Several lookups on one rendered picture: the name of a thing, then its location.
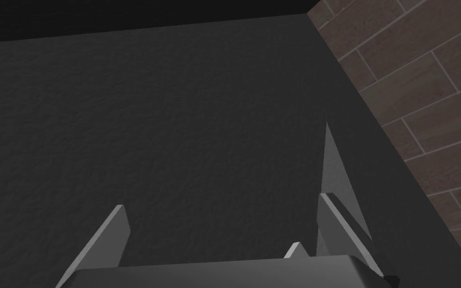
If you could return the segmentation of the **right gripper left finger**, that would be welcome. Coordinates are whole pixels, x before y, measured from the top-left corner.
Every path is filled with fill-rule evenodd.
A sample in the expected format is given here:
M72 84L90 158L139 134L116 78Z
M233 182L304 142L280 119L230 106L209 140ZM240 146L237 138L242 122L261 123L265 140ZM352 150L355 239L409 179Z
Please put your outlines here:
M115 268L119 265L131 229L124 205L117 205L66 271Z

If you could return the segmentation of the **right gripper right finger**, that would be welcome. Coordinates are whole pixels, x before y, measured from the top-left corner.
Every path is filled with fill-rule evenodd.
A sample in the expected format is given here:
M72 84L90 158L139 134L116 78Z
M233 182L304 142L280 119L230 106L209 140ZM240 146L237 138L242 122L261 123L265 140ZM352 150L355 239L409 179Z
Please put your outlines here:
M351 255L383 277L379 252L370 236L334 193L320 193L317 224L331 255Z

